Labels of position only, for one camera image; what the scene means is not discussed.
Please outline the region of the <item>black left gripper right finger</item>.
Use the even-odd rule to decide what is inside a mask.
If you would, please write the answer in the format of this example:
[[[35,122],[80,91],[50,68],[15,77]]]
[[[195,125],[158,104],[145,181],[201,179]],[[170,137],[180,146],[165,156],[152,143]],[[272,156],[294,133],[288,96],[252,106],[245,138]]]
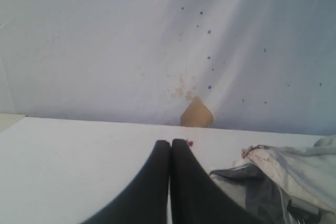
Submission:
[[[182,139],[172,141],[170,198],[173,223],[262,223],[223,193]]]

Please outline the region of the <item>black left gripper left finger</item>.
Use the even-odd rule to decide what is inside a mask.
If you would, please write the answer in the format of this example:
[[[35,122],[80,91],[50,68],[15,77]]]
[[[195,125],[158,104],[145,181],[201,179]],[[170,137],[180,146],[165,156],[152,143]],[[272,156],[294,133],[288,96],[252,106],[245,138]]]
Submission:
[[[170,150],[169,142],[156,141],[127,187],[84,223],[167,223]]]

